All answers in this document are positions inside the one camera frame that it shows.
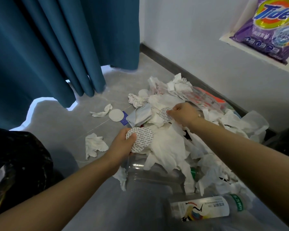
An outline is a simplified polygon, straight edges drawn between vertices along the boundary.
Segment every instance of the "hand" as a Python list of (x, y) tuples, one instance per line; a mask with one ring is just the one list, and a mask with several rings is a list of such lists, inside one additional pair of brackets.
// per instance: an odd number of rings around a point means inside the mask
[(115, 137), (110, 145), (108, 151), (103, 156), (114, 167), (114, 173), (119, 169), (120, 164), (129, 156), (131, 147), (136, 141), (136, 133), (133, 133), (128, 139), (126, 133), (131, 128), (124, 128), (120, 130), (119, 134)]
[(167, 114), (185, 127), (189, 127), (200, 116), (199, 112), (187, 102), (177, 104), (172, 110), (167, 111)]

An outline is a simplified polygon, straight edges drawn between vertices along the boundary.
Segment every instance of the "dark baseboard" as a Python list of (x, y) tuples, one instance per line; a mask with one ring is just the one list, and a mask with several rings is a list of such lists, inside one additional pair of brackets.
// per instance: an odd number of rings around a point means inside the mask
[[(212, 89), (210, 86), (206, 85), (204, 82), (202, 82), (200, 79), (189, 73), (187, 70), (183, 69), (182, 67), (178, 66), (176, 63), (170, 61), (169, 59), (165, 58), (163, 55), (159, 54), (158, 52), (152, 50), (145, 44), (140, 44), (140, 52), (147, 55), (149, 58), (160, 64), (162, 67), (164, 67), (166, 70), (170, 71), (173, 74), (181, 73), (181, 76), (186, 78), (193, 86), (200, 87), (201, 89), (206, 90), (207, 92), (211, 93), (212, 95), (223, 99), (230, 104), (235, 111), (241, 116), (246, 115), (246, 111), (243, 110), (238, 105), (234, 104), (230, 100), (228, 100), (226, 97), (222, 96), (220, 93)], [(272, 130), (267, 130), (267, 134), (265, 137), (265, 140), (268, 140), (269, 138), (275, 136), (276, 133)]]

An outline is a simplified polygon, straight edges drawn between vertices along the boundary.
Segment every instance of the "tide logo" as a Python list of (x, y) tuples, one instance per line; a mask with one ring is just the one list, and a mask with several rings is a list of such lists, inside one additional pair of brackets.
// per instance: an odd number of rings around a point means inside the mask
[(267, 0), (258, 8), (254, 23), (264, 29), (276, 28), (289, 22), (289, 0)]

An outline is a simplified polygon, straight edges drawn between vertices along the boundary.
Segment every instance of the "curtain fold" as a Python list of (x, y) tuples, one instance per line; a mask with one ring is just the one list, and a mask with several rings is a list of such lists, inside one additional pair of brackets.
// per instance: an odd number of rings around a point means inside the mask
[(105, 88), (101, 66), (137, 69), (139, 0), (0, 0), (0, 128), (20, 126), (31, 102)]

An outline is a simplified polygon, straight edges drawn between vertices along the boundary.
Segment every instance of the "plastic bottle label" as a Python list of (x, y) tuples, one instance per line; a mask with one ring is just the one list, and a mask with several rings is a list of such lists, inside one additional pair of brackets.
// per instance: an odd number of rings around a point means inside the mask
[(195, 221), (229, 215), (229, 205), (222, 196), (178, 202), (181, 220)]
[(238, 207), (238, 212), (241, 212), (244, 210), (244, 207), (243, 207), (243, 203), (242, 203), (242, 200), (240, 199), (239, 196), (237, 196), (236, 194), (230, 194), (231, 197), (235, 200), (235, 203)]

